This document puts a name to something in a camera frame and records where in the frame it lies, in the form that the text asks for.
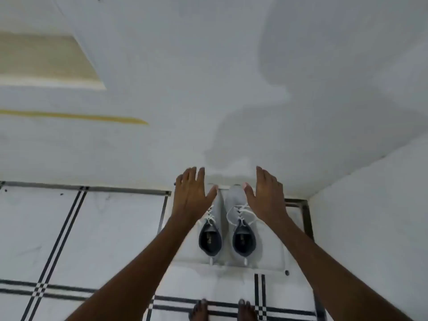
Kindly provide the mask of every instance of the foot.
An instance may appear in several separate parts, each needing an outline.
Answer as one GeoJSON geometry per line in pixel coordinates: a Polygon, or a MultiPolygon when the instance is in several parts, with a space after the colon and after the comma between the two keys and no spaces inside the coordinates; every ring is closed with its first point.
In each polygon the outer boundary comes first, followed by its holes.
{"type": "Polygon", "coordinates": [[[189,313],[190,321],[208,321],[208,302],[206,299],[198,301],[189,313]]]}
{"type": "Polygon", "coordinates": [[[257,314],[249,301],[245,303],[243,299],[238,302],[238,321],[257,321],[257,314]]]}

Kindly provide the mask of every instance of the shoelace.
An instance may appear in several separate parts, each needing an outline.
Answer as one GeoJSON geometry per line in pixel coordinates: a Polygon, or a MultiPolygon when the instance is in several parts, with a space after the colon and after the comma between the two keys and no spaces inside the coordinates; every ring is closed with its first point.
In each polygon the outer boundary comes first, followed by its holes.
{"type": "Polygon", "coordinates": [[[208,223],[212,226],[213,224],[215,224],[215,218],[214,216],[211,214],[211,211],[213,210],[213,206],[211,205],[209,209],[207,209],[207,211],[205,212],[206,216],[204,216],[203,218],[201,218],[198,222],[200,225],[205,224],[205,221],[208,221],[208,223]]]}
{"type": "Polygon", "coordinates": [[[256,216],[256,215],[255,215],[255,213],[251,210],[251,208],[250,208],[250,206],[248,205],[248,203],[246,203],[245,205],[236,205],[236,206],[232,207],[232,208],[229,210],[229,212],[227,212],[226,218],[227,218],[227,221],[228,221],[230,224],[232,224],[232,225],[234,225],[234,226],[237,226],[237,225],[238,225],[238,224],[233,223],[233,222],[229,219],[229,213],[233,210],[233,208],[237,208],[237,210],[238,210],[238,221],[241,221],[241,223],[242,223],[243,221],[245,221],[245,219],[244,219],[244,217],[243,217],[242,213],[249,213],[250,215],[252,215],[252,216],[253,216],[253,220],[252,220],[252,221],[250,221],[250,222],[247,222],[247,221],[246,221],[246,223],[247,223],[248,225],[252,224],[254,221],[256,221],[256,220],[257,220],[257,216],[256,216]]]}

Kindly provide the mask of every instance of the hand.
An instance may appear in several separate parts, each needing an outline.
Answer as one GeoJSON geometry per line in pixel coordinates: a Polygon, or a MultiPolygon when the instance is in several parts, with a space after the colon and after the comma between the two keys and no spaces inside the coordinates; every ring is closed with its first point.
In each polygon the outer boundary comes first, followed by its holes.
{"type": "Polygon", "coordinates": [[[214,185],[205,196],[205,168],[200,168],[195,179],[196,167],[187,168],[175,181],[174,204],[171,216],[182,215],[194,224],[211,206],[217,196],[218,186],[214,185]]]}
{"type": "Polygon", "coordinates": [[[242,185],[248,204],[260,220],[266,224],[275,223],[279,216],[284,216],[284,214],[287,216],[282,183],[260,167],[256,168],[256,172],[256,196],[249,184],[242,185]]]}

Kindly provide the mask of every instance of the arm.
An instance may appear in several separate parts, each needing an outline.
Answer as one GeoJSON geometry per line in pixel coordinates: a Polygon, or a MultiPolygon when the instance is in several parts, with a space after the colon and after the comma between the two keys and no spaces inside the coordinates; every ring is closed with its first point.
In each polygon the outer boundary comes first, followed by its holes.
{"type": "Polygon", "coordinates": [[[256,195],[248,204],[281,239],[334,321],[410,319],[317,246],[287,215],[282,184],[257,167],[256,195]]]}
{"type": "Polygon", "coordinates": [[[211,206],[217,186],[207,196],[205,170],[196,167],[177,177],[171,217],[158,236],[125,268],[84,302],[67,321],[141,321],[165,271],[186,235],[211,206]]]}

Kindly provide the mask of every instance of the person's left hand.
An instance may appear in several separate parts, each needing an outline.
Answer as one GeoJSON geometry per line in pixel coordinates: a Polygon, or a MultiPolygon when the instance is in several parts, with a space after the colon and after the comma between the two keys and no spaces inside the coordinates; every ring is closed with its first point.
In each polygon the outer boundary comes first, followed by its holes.
{"type": "Polygon", "coordinates": [[[187,168],[175,181],[172,216],[181,214],[194,224],[211,206],[217,196],[218,186],[214,185],[205,196],[205,168],[200,168],[197,178],[196,167],[187,168]]]}

